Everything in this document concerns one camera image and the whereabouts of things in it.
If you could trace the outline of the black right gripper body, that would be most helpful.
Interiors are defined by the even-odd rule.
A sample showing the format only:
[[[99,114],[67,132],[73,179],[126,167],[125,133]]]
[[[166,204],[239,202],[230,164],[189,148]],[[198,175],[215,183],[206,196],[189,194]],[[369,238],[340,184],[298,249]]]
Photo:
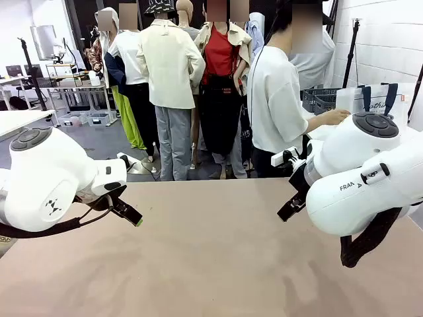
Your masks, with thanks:
[[[306,162],[303,162],[297,168],[294,169],[293,174],[290,176],[288,182],[297,190],[297,196],[301,199],[305,199],[307,192],[309,191],[310,185],[305,179],[305,167]]]

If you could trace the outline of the cluttered work desk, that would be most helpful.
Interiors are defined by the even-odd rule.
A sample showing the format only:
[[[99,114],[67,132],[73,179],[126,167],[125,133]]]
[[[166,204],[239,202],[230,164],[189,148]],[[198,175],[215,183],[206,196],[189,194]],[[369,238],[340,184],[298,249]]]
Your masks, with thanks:
[[[108,90],[102,79],[92,71],[80,71],[76,63],[49,63],[46,65],[49,86],[46,87],[51,109],[58,111],[54,101],[57,95],[64,102],[68,118],[55,115],[58,125],[70,125],[71,116],[78,116],[88,123],[87,116],[100,112],[109,114],[116,111],[110,106]]]

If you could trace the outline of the light blue shirt mannequin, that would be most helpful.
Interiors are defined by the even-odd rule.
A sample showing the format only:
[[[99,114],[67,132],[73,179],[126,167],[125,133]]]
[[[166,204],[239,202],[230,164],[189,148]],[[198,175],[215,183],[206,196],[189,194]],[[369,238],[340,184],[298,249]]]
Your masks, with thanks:
[[[251,61],[254,61],[256,54],[264,46],[264,22],[265,16],[259,12],[249,14],[246,31],[252,38],[251,41]]]

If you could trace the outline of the metal mannequin base plate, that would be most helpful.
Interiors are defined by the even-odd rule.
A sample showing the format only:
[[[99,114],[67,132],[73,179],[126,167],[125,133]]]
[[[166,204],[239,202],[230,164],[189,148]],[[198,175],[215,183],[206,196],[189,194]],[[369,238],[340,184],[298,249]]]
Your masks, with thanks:
[[[149,162],[145,157],[141,160],[133,157],[128,157],[128,162],[131,168],[128,170],[129,174],[142,174],[142,175],[156,175],[161,171],[161,161],[155,158],[153,162]]]

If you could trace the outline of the clear plastic storage bin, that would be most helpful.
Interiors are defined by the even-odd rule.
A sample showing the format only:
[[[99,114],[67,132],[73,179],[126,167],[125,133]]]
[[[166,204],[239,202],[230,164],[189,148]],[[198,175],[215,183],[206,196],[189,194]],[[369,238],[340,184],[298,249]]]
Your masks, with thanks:
[[[87,121],[89,125],[93,127],[96,127],[96,126],[109,127],[116,120],[117,120],[117,117],[114,115],[114,113],[109,114],[108,112],[105,112],[105,113],[95,112],[87,116]]]

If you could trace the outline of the white shirt black-trousers mannequin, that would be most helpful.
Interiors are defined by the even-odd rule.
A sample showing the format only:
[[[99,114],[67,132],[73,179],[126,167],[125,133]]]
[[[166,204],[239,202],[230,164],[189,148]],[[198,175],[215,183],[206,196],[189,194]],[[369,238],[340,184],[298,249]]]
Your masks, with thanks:
[[[160,144],[155,107],[149,100],[148,76],[141,72],[136,58],[139,35],[139,30],[125,30],[117,34],[108,53],[122,58],[126,76],[124,92],[130,101],[148,161],[153,162],[155,150],[160,149]]]

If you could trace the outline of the person's right hand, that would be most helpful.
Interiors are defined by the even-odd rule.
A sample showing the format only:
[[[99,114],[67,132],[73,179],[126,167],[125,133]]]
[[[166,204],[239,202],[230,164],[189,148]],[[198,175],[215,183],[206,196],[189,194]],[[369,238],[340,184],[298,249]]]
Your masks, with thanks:
[[[325,119],[324,124],[325,125],[338,125],[341,122],[343,122],[351,113],[347,110],[330,110],[328,112],[325,112]]]

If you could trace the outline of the translucent navy-handled shopping bag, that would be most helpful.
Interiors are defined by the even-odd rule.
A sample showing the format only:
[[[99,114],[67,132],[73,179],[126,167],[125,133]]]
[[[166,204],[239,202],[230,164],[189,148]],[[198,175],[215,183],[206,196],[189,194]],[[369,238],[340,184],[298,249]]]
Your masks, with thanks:
[[[340,89],[336,93],[336,109],[351,114],[373,112],[388,116],[398,126],[408,123],[414,86],[410,83],[381,83]]]

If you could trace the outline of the black slim tripod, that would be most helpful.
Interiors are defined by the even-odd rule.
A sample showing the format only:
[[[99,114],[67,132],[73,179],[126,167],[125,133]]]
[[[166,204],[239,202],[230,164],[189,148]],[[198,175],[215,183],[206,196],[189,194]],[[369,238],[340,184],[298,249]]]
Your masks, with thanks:
[[[32,79],[32,84],[34,85],[34,88],[35,88],[35,91],[36,91],[36,95],[37,95],[38,100],[40,102],[41,109],[42,109],[42,111],[46,111],[47,110],[46,104],[44,102],[44,99],[42,97],[42,93],[41,93],[41,90],[40,90],[38,81],[36,79],[37,70],[35,70],[35,68],[32,66],[32,63],[31,63],[31,60],[30,60],[30,56],[28,54],[26,42],[24,41],[23,38],[19,38],[19,40],[21,42],[21,46],[22,46],[22,49],[23,49],[23,52],[24,52],[24,55],[25,55],[25,58],[26,58],[26,63],[28,65],[28,67],[29,67],[30,78]]]

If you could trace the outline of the red shirt trench-coat mannequin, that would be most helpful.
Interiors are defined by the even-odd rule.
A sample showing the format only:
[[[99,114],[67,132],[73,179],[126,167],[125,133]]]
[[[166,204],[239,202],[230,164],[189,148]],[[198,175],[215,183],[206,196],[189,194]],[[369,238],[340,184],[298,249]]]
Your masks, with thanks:
[[[247,178],[241,148],[241,105],[250,70],[247,32],[229,20],[229,0],[204,0],[205,23],[194,43],[206,68],[199,88],[199,119],[207,150],[237,179]]]

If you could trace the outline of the black tripod stand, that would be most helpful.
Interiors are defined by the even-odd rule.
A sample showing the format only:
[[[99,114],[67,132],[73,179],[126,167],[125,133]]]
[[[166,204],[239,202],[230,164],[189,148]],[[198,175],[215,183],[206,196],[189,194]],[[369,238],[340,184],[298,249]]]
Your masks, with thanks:
[[[350,49],[347,55],[347,62],[346,62],[346,68],[345,68],[345,72],[344,72],[344,78],[343,78],[343,82],[342,82],[342,88],[346,88],[348,86],[348,80],[349,80],[349,75],[350,75],[350,70],[351,70],[351,66],[352,63],[354,63],[355,68],[356,68],[356,82],[359,83],[358,80],[358,63],[357,63],[357,56],[356,56],[356,39],[357,39],[357,35],[358,35],[358,30],[360,28],[360,18],[353,18],[352,22],[352,39],[351,39],[351,43],[350,43]]]

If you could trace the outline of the white desk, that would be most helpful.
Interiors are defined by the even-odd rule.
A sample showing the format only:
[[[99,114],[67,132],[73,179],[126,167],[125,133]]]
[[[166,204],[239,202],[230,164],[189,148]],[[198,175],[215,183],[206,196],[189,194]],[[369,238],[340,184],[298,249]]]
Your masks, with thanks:
[[[0,137],[55,113],[55,110],[0,111]]]

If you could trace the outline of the white floor power strip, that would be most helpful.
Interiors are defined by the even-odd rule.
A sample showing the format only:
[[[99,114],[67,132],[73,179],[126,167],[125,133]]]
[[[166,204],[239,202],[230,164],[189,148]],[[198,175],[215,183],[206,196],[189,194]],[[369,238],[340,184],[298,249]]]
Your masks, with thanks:
[[[119,159],[123,159],[127,166],[131,166],[132,164],[135,164],[137,162],[136,158],[133,158],[130,155],[127,155],[126,153],[120,152],[116,156]]]

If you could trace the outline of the person's black trousers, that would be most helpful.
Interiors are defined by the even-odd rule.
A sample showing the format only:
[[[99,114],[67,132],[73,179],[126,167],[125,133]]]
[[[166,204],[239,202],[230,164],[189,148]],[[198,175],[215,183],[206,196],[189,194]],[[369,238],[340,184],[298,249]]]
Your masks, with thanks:
[[[286,178],[293,174],[293,167],[274,167],[271,165],[273,153],[253,147],[252,163],[257,178]]]

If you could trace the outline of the bare beige mannequin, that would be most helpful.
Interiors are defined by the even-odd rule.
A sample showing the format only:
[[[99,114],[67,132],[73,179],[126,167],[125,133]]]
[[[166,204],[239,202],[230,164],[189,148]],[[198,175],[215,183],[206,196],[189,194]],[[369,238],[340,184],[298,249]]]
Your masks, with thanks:
[[[176,0],[175,8],[178,14],[178,27],[187,32],[192,40],[195,40],[200,31],[190,25],[194,12],[191,0]]]

